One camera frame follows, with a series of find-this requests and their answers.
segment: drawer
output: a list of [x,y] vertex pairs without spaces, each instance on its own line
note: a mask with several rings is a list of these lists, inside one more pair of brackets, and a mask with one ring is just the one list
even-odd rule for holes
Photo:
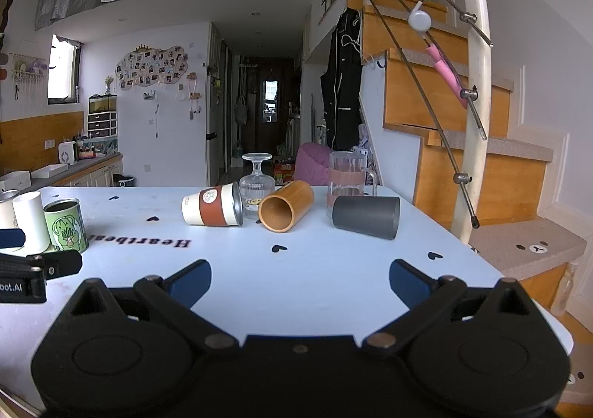
[[91,139],[94,139],[95,137],[109,137],[109,129],[105,129],[105,130],[90,130],[88,132],[88,136]]
[[89,122],[88,123],[88,130],[97,130],[97,129],[108,129],[109,128],[109,120],[104,122]]
[[109,120],[109,112],[103,112],[101,114],[88,114],[88,122],[102,122],[103,120]]

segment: glass mug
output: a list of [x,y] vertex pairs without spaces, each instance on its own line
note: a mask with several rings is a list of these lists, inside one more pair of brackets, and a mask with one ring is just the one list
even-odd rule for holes
[[367,168],[367,156],[357,152],[332,152],[330,154],[325,213],[331,219],[333,205],[338,196],[364,196],[367,172],[372,177],[372,194],[377,195],[377,175]]

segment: tabletop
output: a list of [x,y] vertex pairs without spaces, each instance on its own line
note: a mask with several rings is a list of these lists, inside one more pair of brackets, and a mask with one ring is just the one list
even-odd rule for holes
[[[43,204],[76,197],[89,248],[75,276],[47,282],[47,302],[0,305],[0,385],[43,409],[30,361],[52,322],[87,278],[131,286],[146,275],[166,278],[208,260],[212,284],[192,310],[235,336],[353,335],[363,338],[408,311],[392,292],[388,270],[401,258],[433,278],[455,275],[469,286],[493,286],[502,275],[468,246],[401,199],[395,240],[336,229],[325,215],[327,187],[314,187],[311,210],[287,233],[246,219],[243,227],[207,228],[183,221],[181,202],[199,188],[41,189]],[[378,195],[396,196],[379,186]],[[272,252],[274,245],[286,250]],[[431,260],[428,252],[442,258]],[[568,353],[572,337],[545,318]]]

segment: black garment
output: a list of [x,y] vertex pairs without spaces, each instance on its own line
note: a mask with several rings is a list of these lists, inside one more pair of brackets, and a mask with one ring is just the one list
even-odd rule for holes
[[327,145],[334,150],[350,150],[358,144],[362,74],[360,31],[358,11],[346,9],[331,34],[327,71],[321,76]]

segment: black cup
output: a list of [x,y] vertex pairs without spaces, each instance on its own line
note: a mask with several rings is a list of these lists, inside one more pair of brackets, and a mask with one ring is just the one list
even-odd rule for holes
[[331,219],[340,229],[395,239],[400,223],[400,198],[338,196]]

